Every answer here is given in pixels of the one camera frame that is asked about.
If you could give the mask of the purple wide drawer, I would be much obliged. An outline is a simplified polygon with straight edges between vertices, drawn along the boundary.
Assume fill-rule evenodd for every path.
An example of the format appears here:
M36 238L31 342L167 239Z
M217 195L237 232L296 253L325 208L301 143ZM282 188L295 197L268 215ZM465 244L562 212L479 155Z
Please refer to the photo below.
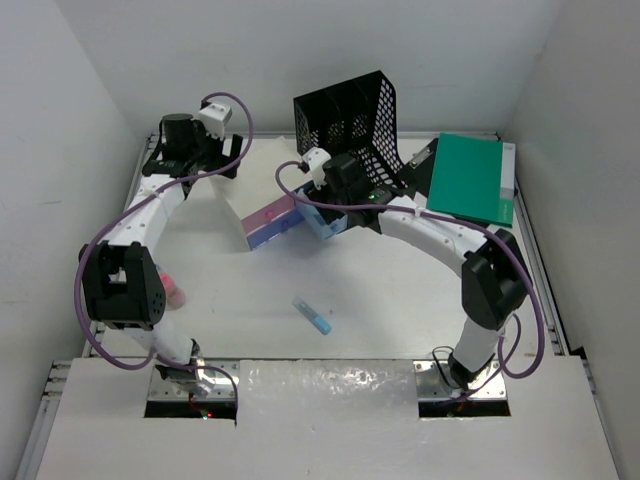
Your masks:
M303 216L297 209L293 209L283 213L282 215L276 217L273 221L258 228L256 231L247 236L249 249L257 249L276 236L300 224L303 220Z

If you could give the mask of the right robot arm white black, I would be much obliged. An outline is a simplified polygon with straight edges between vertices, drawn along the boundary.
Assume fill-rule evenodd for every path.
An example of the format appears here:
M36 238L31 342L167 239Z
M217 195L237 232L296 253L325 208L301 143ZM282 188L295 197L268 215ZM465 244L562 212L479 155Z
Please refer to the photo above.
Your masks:
M461 280L466 314L461 336L448 358L454 386L468 389L494 356L507 318L527 291L511 259L495 241L450 217L426 218L414 201L415 188L372 182L349 154L331 156L320 148L303 155L315 202L344 205L349 223L402 240L440 261Z

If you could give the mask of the pink small drawer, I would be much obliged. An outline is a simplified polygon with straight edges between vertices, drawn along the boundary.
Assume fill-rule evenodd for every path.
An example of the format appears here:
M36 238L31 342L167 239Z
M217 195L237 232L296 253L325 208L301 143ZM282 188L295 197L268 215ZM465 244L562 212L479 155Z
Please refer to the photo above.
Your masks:
M288 196L282 196L245 217L242 220L244 232L250 235L271 226L277 232L285 231L290 225L289 216L295 210L295 202Z

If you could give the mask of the green folder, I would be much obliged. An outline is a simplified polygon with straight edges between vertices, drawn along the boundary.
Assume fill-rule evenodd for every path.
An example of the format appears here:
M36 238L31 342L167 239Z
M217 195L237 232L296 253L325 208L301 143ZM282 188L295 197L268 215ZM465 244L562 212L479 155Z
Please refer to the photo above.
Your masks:
M427 208L513 225L516 145L442 133L436 147Z

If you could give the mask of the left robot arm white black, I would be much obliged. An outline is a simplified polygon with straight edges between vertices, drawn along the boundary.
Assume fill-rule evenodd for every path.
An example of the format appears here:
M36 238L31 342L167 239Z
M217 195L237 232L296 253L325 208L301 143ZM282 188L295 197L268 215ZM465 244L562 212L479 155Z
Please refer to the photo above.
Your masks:
M80 251L74 307L89 342L95 340L90 324L97 321L171 368L194 365L197 344L166 316L168 295L152 254L199 174L236 177L243 139L234 135L230 151L223 151L230 116L229 106L213 103L196 115L162 117L156 147L122 218Z

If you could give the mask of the pink glue stick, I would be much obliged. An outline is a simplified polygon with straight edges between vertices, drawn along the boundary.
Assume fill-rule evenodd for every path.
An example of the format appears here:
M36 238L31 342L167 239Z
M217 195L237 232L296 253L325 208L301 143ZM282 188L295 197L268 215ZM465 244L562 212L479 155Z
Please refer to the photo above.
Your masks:
M185 292L176 284L174 279L163 269L158 268L159 278L162 282L167 304L172 309L179 309L186 303Z

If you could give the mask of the white drawer box pastel drawers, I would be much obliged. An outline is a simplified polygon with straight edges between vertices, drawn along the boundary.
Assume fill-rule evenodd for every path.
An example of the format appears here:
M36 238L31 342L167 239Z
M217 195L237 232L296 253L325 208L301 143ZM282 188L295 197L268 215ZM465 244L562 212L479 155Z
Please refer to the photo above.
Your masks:
M267 204L286 196L275 181L275 170L286 161L299 161L295 141L283 136L257 139L241 161L233 179L214 176L210 179L216 202L237 232L242 248L251 251L242 220Z

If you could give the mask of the light blue small drawer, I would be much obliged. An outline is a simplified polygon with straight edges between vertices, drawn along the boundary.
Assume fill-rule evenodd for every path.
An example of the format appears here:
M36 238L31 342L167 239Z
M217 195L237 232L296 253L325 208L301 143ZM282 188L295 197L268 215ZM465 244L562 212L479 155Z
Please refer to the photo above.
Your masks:
M295 190L294 193L300 198L306 198L313 202L334 203L334 200L329 196L329 192L322 189L318 190L312 181L308 181ZM303 219L321 240L327 240L348 228L348 217L344 212L320 209L300 201L295 201L295 205Z

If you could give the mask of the black mesh file organizer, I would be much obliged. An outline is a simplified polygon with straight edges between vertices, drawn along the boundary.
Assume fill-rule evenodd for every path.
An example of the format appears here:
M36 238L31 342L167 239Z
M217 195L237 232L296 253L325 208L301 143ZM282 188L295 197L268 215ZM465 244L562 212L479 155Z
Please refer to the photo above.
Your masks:
M374 71L293 99L296 148L300 155L321 148L349 154L376 186L404 188L398 152L395 88Z

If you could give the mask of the blue glue stick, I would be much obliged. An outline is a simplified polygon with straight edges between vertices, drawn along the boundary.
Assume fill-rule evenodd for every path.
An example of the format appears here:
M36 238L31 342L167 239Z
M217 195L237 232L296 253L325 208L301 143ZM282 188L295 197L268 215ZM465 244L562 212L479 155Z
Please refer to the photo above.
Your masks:
M292 305L322 335L328 335L331 332L331 325L304 300L295 297Z

